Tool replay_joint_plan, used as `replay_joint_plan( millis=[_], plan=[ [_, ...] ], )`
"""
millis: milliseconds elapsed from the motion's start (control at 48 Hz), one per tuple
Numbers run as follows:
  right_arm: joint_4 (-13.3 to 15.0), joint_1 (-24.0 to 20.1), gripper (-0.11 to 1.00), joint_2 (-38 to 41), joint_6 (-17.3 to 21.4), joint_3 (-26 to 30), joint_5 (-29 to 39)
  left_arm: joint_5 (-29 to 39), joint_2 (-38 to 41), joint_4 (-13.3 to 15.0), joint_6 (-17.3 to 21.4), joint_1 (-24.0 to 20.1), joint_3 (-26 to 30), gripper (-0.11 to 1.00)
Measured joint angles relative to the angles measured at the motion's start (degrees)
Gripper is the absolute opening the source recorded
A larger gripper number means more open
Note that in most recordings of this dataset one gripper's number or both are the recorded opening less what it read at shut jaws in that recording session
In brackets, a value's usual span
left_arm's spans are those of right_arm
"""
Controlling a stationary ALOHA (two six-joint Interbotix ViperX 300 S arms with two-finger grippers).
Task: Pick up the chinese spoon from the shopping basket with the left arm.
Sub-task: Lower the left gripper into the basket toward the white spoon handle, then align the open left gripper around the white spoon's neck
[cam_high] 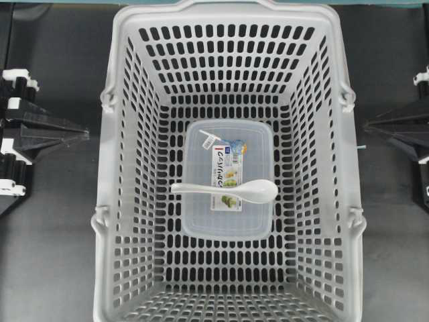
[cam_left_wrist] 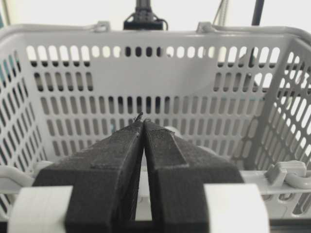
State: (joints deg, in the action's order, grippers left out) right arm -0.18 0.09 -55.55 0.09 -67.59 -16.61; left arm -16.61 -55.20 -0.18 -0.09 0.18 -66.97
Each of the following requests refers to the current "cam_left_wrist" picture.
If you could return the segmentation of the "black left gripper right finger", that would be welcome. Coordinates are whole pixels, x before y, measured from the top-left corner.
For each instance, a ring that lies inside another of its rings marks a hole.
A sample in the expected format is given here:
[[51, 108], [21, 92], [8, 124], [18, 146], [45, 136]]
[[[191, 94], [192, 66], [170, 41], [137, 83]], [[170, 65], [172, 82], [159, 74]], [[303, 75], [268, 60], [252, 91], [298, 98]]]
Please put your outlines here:
[[143, 127], [152, 218], [163, 232], [269, 232], [258, 188], [235, 165], [152, 121]]

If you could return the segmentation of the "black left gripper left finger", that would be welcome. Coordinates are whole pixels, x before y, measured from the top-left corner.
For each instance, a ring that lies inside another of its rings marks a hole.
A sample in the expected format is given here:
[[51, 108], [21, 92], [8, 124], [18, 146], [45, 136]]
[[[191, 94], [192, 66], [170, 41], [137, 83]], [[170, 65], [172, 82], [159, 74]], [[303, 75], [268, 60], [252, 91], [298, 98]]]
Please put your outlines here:
[[143, 154], [143, 123], [108, 138], [37, 174], [13, 205], [9, 233], [110, 233], [135, 218]]

